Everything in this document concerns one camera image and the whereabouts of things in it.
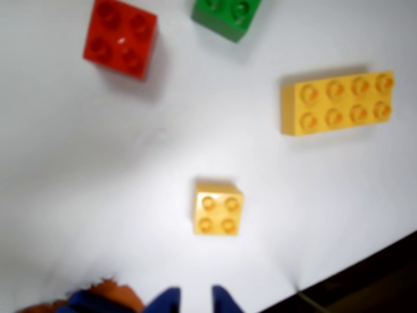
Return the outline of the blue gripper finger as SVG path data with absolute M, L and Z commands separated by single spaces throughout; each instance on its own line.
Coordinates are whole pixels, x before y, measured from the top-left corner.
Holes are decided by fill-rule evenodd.
M 145 308 L 145 313 L 173 313 L 180 311 L 181 290 L 170 287 L 156 296 Z
M 212 287 L 214 313 L 243 313 L 229 292 L 222 286 Z

